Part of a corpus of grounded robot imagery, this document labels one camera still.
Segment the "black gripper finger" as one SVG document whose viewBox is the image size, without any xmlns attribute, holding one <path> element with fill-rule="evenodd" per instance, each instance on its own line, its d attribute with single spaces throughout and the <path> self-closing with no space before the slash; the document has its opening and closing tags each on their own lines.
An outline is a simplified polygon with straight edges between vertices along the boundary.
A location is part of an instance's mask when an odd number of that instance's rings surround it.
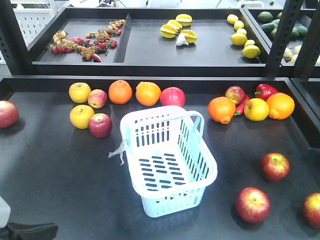
<svg viewBox="0 0 320 240">
<path fill-rule="evenodd" d="M 0 229 L 1 240 L 53 240 L 58 233 L 58 225 L 44 224 L 19 224 L 9 222 Z"/>
</svg>

